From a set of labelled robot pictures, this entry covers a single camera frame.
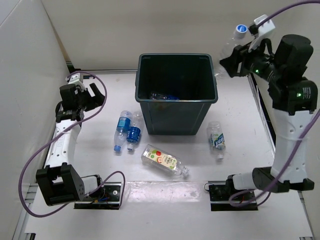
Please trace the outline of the clear bottle light blue label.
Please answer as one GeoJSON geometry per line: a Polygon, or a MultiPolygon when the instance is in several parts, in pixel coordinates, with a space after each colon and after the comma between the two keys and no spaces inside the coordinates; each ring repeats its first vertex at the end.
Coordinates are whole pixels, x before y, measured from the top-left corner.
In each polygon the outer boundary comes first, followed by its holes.
{"type": "Polygon", "coordinates": [[[131,125],[132,113],[128,110],[123,110],[120,113],[115,134],[114,134],[114,148],[116,153],[119,153],[122,149],[122,145],[127,139],[129,127],[131,125]]]}

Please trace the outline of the clear bottle green white label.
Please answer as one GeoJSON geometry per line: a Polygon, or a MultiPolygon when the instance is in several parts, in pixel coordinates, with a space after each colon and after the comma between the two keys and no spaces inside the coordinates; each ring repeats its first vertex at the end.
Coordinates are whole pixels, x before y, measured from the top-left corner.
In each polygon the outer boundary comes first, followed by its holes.
{"type": "Polygon", "coordinates": [[[224,159],[226,144],[220,122],[209,122],[206,131],[211,152],[217,161],[222,161],[224,159]]]}

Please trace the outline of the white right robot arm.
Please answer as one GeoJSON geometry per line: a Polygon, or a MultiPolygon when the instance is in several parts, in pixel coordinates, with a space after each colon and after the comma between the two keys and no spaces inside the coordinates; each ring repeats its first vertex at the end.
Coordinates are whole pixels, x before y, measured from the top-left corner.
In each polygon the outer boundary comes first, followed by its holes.
{"type": "Polygon", "coordinates": [[[254,50],[248,44],[234,47],[231,55],[220,61],[230,77],[253,74],[268,83],[276,127],[272,166],[230,176],[232,183],[224,188],[230,200],[238,199],[243,190],[313,190],[315,184],[308,178],[305,166],[306,135],[315,122],[318,87],[304,77],[313,52],[307,37],[287,34],[276,51],[272,50],[270,39],[265,38],[254,50]]]}

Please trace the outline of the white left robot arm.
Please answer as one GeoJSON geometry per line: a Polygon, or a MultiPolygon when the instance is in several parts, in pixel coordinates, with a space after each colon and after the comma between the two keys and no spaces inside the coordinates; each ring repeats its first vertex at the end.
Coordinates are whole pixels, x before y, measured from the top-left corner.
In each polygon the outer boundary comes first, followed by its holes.
{"type": "Polygon", "coordinates": [[[95,83],[89,86],[94,95],[75,83],[59,88],[61,102],[55,110],[58,139],[52,143],[45,167],[36,172],[37,183],[48,206],[77,202],[85,197],[85,183],[72,166],[76,141],[84,113],[102,106],[105,100],[95,83]]]}

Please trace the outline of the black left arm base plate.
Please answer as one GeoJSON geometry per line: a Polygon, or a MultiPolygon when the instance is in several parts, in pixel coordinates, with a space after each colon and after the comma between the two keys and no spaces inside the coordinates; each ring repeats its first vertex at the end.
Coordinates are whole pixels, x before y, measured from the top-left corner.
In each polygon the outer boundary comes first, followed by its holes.
{"type": "Polygon", "coordinates": [[[74,203],[73,208],[76,210],[118,210],[122,199],[122,186],[121,182],[107,182],[102,190],[74,203]]]}

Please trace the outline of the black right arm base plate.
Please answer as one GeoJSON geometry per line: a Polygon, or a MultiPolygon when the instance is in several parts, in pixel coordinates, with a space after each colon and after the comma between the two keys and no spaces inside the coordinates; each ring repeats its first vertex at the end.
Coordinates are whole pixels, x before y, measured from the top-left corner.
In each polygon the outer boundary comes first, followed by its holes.
{"type": "Polygon", "coordinates": [[[203,186],[204,190],[209,193],[210,200],[210,210],[212,212],[235,212],[235,211],[257,211],[258,204],[256,202],[255,193],[253,191],[245,193],[243,195],[235,197],[232,201],[234,204],[244,204],[247,203],[251,198],[254,199],[253,202],[246,206],[235,207],[229,203],[230,195],[237,192],[227,191],[227,186],[225,182],[219,181],[209,181],[203,186]]]}

